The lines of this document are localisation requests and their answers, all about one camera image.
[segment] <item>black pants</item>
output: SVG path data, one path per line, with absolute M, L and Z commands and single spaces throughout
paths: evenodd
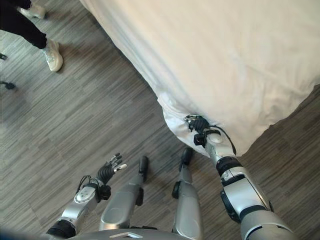
M 20 35 L 37 48 L 44 49 L 47 45 L 46 34 L 17 11 L 17 7 L 29 9 L 30 6 L 30 0 L 0 0 L 0 29 Z

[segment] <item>bed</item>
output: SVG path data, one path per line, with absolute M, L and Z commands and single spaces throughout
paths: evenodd
M 318 0 L 80 0 L 155 92 L 170 130 L 199 114 L 244 154 L 320 83 Z

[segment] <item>shoe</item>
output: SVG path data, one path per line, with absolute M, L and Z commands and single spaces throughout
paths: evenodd
M 38 19 L 44 19 L 46 15 L 46 10 L 44 7 L 35 5 L 33 3 L 31 3 L 31 7 L 29 9 L 19 7 L 18 11 L 29 19 L 34 17 Z
M 47 39 L 45 48 L 41 50 L 45 55 L 45 59 L 49 65 L 50 71 L 59 71 L 64 63 L 64 59 L 59 53 L 59 43 L 51 39 Z

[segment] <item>wire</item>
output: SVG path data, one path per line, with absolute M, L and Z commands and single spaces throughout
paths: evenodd
M 237 155 L 236 147 L 235 147 L 234 143 L 231 141 L 231 138 L 229 137 L 229 135 L 225 132 L 225 130 L 223 130 L 221 127 L 219 127 L 217 125 L 210 125 L 209 127 L 217 128 L 217 129 L 221 130 L 226 135 L 228 140 L 230 141 L 234 155 Z
M 91 176 L 90 176 L 90 175 L 85 175 L 85 176 L 83 176 L 83 177 L 81 178 L 80 183 L 79 183 L 79 185 L 78 185 L 78 188 L 77 188 L 75 194 L 77 194 L 77 193 L 80 191 L 80 188 L 81 188 L 82 184 L 85 182 L 85 180 L 86 180 L 87 178 L 89 178 L 89 180 L 90 180 L 90 179 L 91 179 Z

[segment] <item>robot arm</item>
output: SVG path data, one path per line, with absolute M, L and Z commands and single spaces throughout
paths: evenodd
M 243 240 L 296 240 L 291 229 L 273 212 L 263 191 L 236 157 L 236 149 L 223 129 L 210 126 L 199 115 L 184 119 L 196 130 L 194 144 L 202 145 L 212 159 L 223 186 L 220 195 L 230 218 L 241 223 Z
M 79 233 L 85 218 L 92 212 L 101 200 L 108 200 L 111 196 L 111 188 L 107 185 L 111 177 L 119 170 L 127 167 L 121 164 L 121 155 L 117 153 L 98 171 L 97 177 L 84 176 L 78 190 L 61 217 L 47 231 L 47 234 L 62 239 L 74 237 Z

